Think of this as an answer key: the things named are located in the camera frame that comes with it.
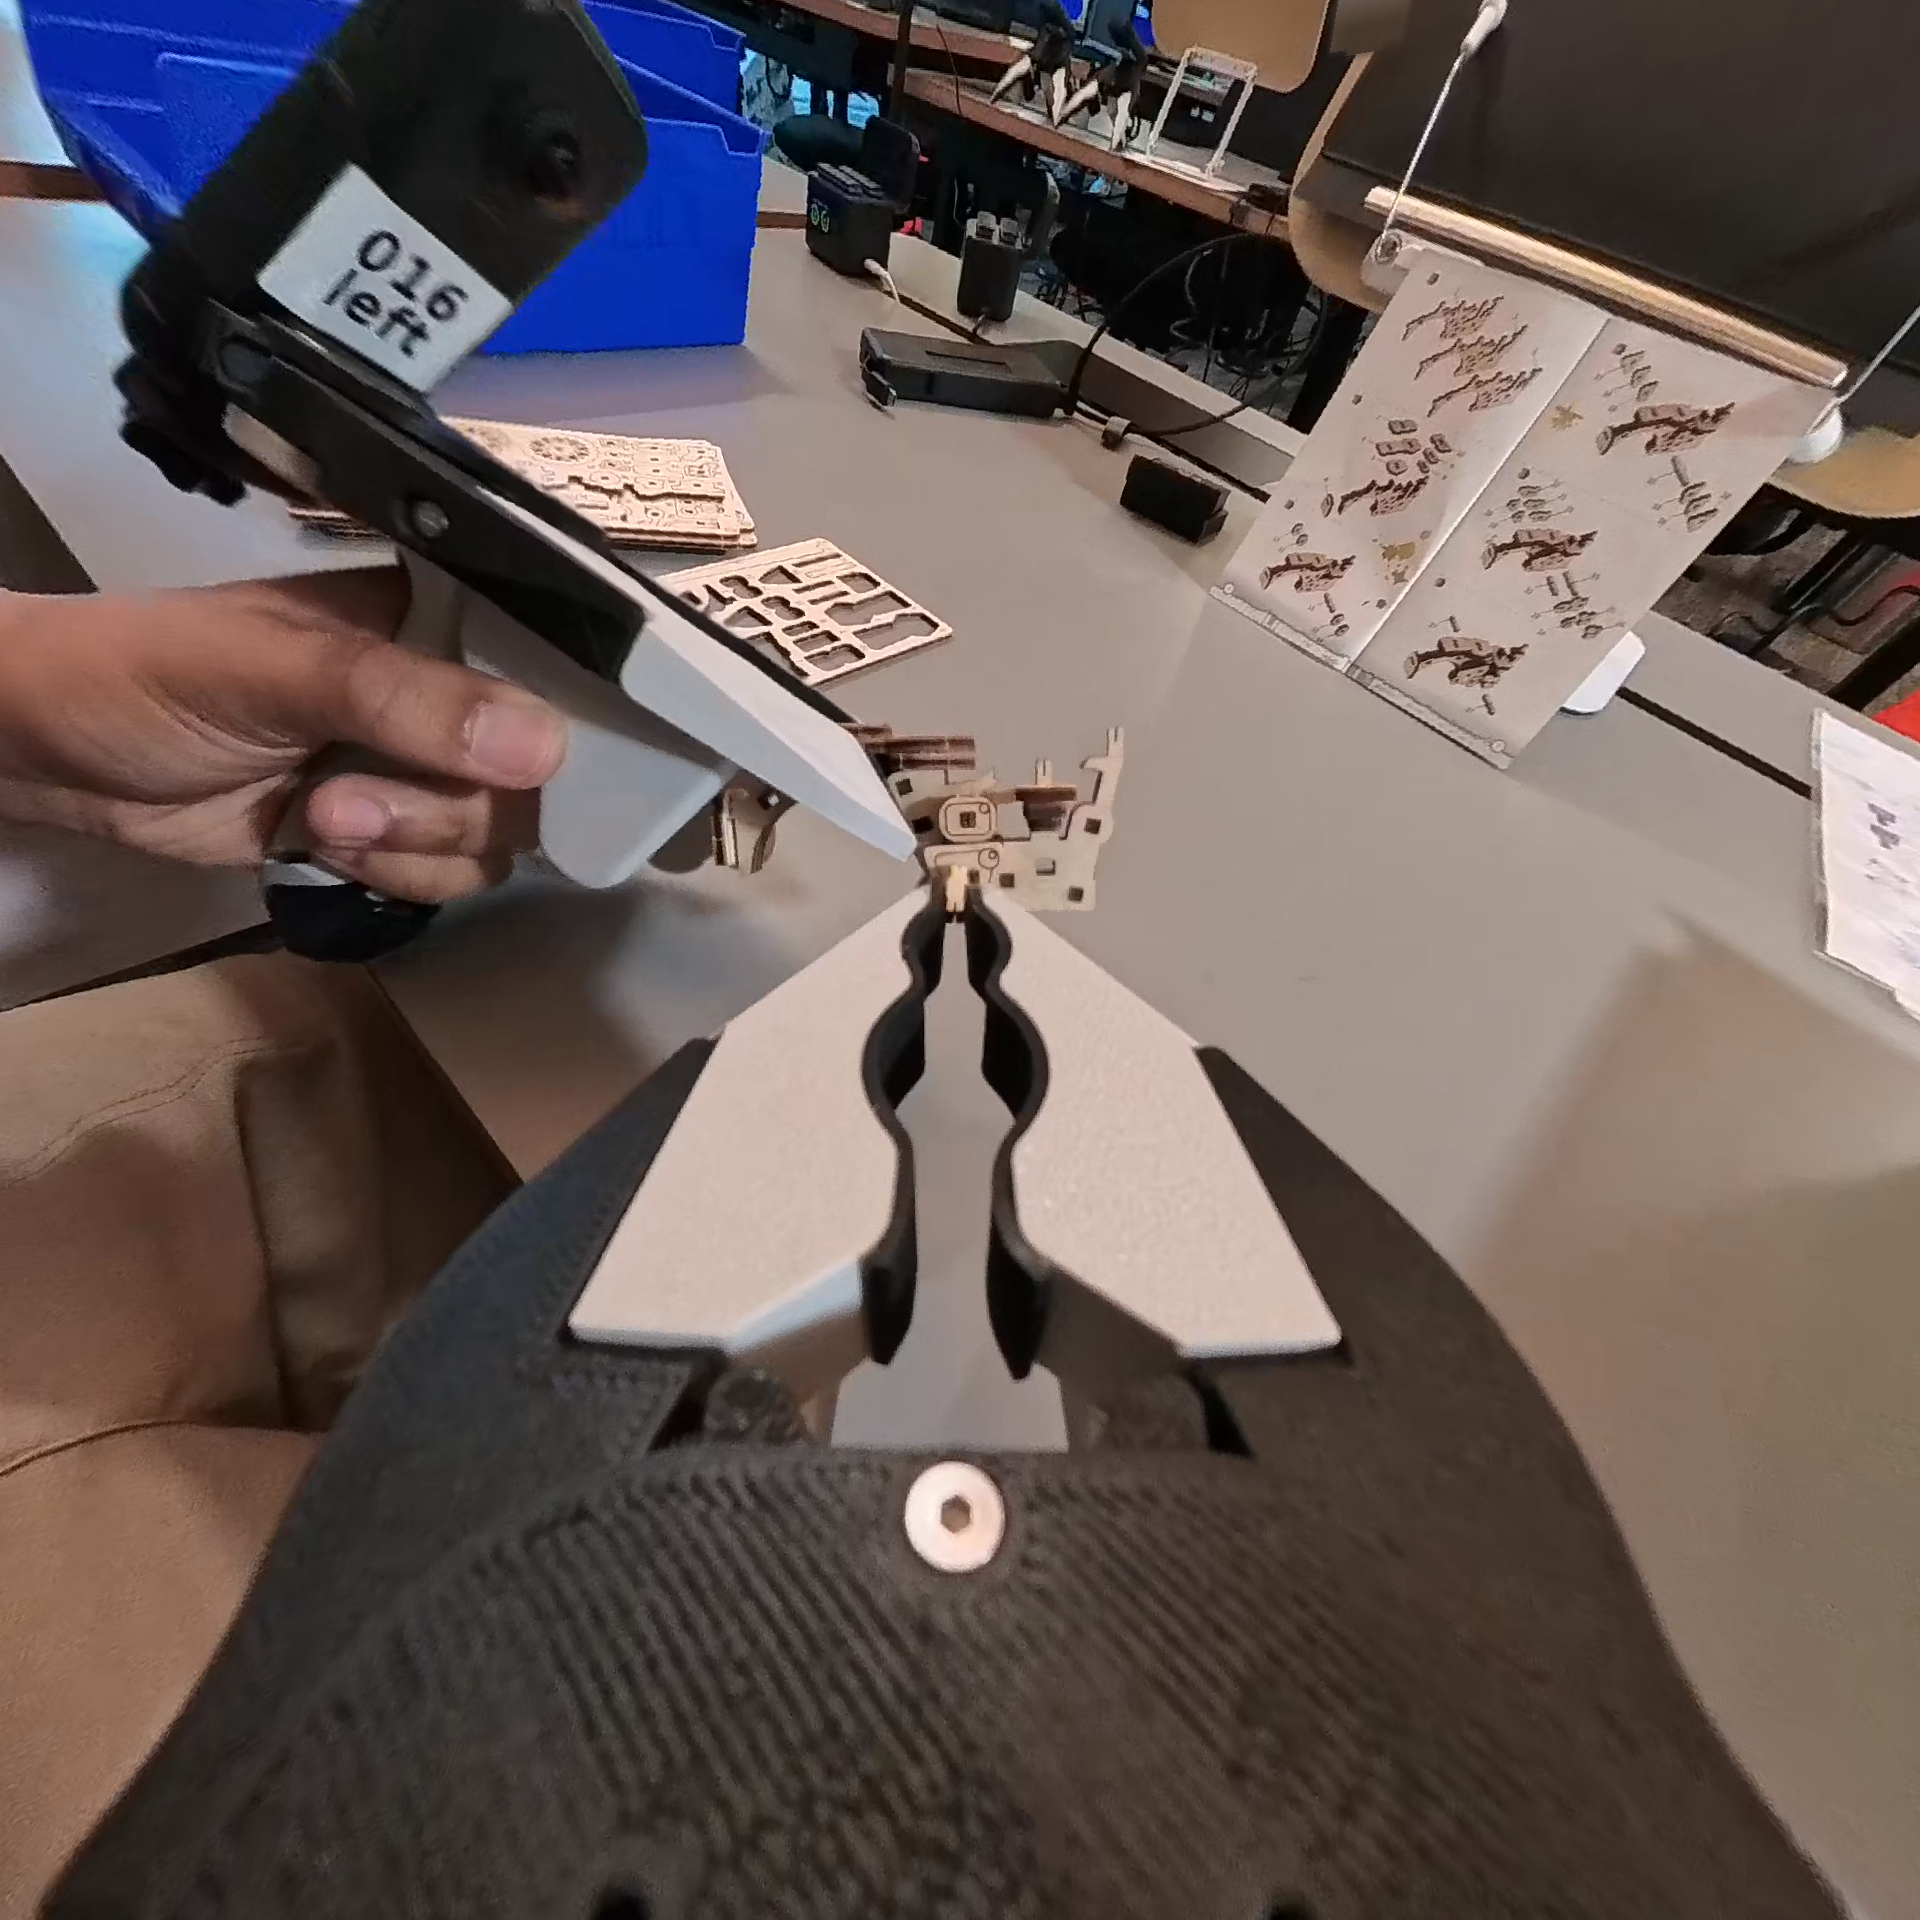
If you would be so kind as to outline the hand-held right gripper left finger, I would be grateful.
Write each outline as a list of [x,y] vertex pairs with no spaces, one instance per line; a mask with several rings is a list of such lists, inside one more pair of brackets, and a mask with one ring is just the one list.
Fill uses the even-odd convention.
[[920,1287],[915,1147],[947,915],[926,885],[734,1016],[566,1318],[602,1348],[707,1352],[830,1402],[893,1360]]

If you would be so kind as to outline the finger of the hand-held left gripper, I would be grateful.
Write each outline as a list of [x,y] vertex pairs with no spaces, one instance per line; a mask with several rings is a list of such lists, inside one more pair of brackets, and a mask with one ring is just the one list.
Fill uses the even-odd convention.
[[566,672],[566,861],[649,861],[734,778],[889,856],[915,835],[849,727],[683,615],[658,612],[614,682]]

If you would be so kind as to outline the wooden puzzle model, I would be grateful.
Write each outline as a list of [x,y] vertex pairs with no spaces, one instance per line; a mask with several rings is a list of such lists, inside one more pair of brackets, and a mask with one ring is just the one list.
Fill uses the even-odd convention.
[[972,735],[907,735],[850,728],[889,786],[928,885],[938,861],[976,863],[976,896],[1009,896],[1029,911],[1090,910],[1096,869],[1113,835],[1124,732],[1067,780],[1038,758],[1026,780],[1004,782],[976,762]]

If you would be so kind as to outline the punched-out wooden puzzle sheet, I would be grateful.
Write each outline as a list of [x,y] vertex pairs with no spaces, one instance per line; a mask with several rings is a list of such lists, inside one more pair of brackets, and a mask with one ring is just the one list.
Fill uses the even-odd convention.
[[828,540],[680,567],[658,583],[814,687],[954,636],[952,622]]

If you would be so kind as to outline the stack of wooden puzzle sheets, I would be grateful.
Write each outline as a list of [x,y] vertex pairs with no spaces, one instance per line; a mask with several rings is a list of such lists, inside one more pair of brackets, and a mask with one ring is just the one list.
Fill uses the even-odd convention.
[[725,450],[707,439],[637,439],[464,415],[450,415],[445,424],[520,480],[582,515],[614,547],[715,558],[756,547],[756,525]]

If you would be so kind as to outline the blue plastic bin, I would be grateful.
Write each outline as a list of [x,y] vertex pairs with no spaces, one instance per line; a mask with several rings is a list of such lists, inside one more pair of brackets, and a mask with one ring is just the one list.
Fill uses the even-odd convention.
[[[333,3],[30,3],[18,19],[64,150],[150,232],[349,12]],[[766,142],[734,112],[744,39],[681,5],[585,12],[640,108],[645,173],[484,352],[738,346]]]

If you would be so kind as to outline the black power adapter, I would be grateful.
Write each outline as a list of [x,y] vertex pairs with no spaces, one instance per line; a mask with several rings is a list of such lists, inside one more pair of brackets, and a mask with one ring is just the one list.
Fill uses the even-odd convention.
[[857,338],[857,380],[866,400],[1049,421],[1069,412],[1066,342],[976,342],[866,327]]

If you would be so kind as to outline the black charger device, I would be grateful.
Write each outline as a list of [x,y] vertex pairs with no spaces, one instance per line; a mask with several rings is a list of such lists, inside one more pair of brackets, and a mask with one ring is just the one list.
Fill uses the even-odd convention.
[[898,204],[878,181],[843,163],[808,172],[808,252],[849,278],[882,278]]

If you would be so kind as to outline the small black box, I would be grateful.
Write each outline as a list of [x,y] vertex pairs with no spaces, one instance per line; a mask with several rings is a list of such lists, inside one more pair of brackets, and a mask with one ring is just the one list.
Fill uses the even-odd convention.
[[1139,452],[1122,476],[1120,507],[1181,541],[1210,544],[1229,517],[1229,492],[1195,471]]

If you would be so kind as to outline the person's leg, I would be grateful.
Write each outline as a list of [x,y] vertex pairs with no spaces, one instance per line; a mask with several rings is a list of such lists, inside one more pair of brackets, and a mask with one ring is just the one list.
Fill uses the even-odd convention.
[[517,1179],[353,966],[24,1005],[3,1069],[3,1914],[35,1915],[380,1339]]

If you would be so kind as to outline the wooden workbench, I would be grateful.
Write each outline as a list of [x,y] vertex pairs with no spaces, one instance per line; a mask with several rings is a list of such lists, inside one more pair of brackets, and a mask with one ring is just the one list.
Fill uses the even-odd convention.
[[[1229,58],[1245,66],[1238,80],[1238,108],[1250,104],[1258,83],[1273,91],[1297,91],[1307,83],[1321,54],[1361,51],[1366,35],[1361,16],[1371,10],[1371,5],[1332,3],[1168,5],[1160,23],[1168,26],[1178,39],[1179,60],[1162,103],[1173,103],[1189,66],[1210,60],[1220,71]],[[904,94],[958,124],[1014,142],[1029,154],[1120,181],[1211,224],[1258,237],[1286,235],[1289,175],[1254,165],[1244,165],[1233,173],[1229,125],[1222,125],[1217,147],[1202,150],[1200,160],[1174,143],[1160,154],[1162,133],[1112,148],[1085,125],[1051,124],[1040,110],[1029,110],[1013,99],[996,101],[986,85],[972,80],[973,69],[1025,54],[1030,39],[984,32],[921,7],[898,12],[878,5],[790,3],[782,5],[782,12],[824,20],[864,42],[893,45],[892,71]]]

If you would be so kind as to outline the printed paper sheet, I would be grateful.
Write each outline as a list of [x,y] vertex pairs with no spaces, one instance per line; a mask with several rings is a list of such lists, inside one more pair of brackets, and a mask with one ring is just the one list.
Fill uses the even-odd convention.
[[1813,727],[1819,949],[1917,1020],[1917,756],[1884,727]]

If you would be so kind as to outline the clear acrylic stand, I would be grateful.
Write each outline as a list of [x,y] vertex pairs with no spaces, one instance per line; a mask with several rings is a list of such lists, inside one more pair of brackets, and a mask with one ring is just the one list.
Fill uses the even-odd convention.
[[1160,110],[1144,136],[1140,155],[1185,148],[1206,155],[1213,173],[1233,143],[1258,85],[1259,63],[1190,43],[1164,76]]

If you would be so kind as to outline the silver clip bar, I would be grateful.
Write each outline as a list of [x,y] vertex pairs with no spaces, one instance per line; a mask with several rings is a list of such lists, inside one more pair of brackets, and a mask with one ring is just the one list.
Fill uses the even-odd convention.
[[1832,352],[1798,342],[1773,327],[1684,294],[1662,282],[1494,224],[1464,208],[1404,197],[1389,192],[1385,184],[1366,189],[1364,208],[1380,219],[1379,237],[1370,253],[1379,264],[1385,264],[1387,259],[1400,259],[1413,247],[1443,248],[1545,284],[1558,292],[1585,298],[1621,317],[1642,320],[1675,338],[1694,340],[1753,368],[1797,380],[1819,392],[1840,392],[1849,380],[1846,364]]

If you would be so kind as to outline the black monitor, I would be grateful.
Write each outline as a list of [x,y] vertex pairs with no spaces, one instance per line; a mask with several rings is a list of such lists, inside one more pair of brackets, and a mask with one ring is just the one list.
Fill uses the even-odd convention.
[[1411,197],[1857,368],[1917,300],[1917,5],[1508,5]]

